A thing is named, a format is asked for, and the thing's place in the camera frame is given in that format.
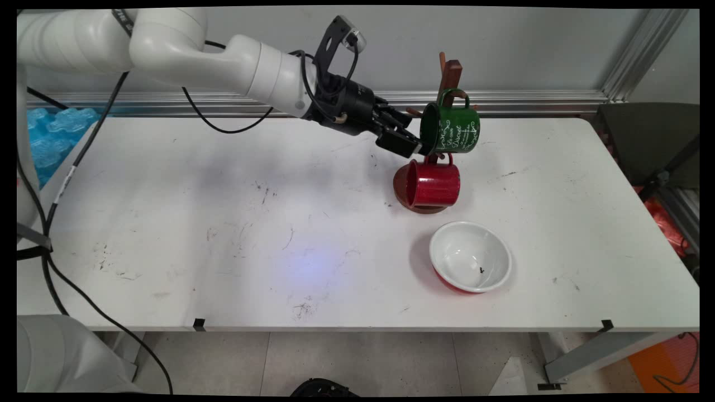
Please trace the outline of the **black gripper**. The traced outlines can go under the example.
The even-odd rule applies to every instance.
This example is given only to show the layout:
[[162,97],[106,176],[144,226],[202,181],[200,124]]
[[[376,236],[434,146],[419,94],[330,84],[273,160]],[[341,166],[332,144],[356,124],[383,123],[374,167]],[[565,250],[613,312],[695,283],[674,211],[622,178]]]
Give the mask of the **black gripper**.
[[324,95],[321,89],[318,89],[314,95],[320,107],[328,112],[328,115],[340,118],[346,114],[346,120],[342,124],[332,122],[317,107],[311,106],[306,113],[307,121],[315,121],[324,127],[351,136],[372,132],[377,136],[375,144],[378,147],[401,157],[408,158],[422,150],[421,140],[408,131],[408,126],[413,119],[411,115],[398,111],[385,99],[376,97],[372,89],[342,76],[329,75],[321,82],[327,89],[337,89],[343,84],[346,85],[341,92],[330,98]]

